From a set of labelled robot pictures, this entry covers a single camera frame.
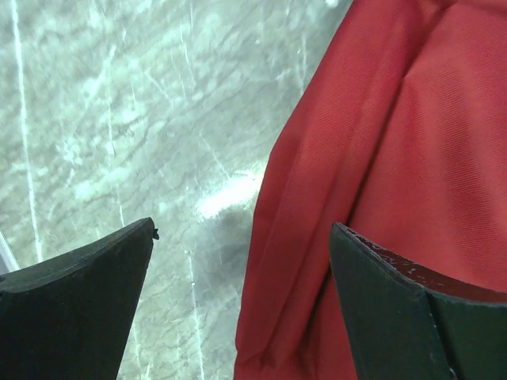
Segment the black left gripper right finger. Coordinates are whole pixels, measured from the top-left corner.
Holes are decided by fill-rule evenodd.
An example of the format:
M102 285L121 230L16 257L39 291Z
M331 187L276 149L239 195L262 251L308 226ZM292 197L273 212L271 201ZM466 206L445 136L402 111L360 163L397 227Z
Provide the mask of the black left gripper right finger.
M504 379L506 295L407 260L347 226L330 265L359 379Z

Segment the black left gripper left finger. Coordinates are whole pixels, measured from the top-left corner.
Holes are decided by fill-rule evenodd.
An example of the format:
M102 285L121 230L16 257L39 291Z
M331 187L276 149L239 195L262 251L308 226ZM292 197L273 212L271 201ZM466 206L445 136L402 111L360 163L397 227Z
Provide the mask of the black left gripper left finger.
M1 277L3 379L114 379L158 231L142 218Z

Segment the red backpack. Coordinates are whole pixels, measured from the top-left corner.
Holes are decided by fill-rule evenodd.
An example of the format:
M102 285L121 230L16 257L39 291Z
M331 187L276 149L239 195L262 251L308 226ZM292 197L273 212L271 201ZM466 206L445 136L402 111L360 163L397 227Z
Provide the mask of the red backpack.
M352 3L269 157L235 378L355 378L334 222L505 291L505 2Z

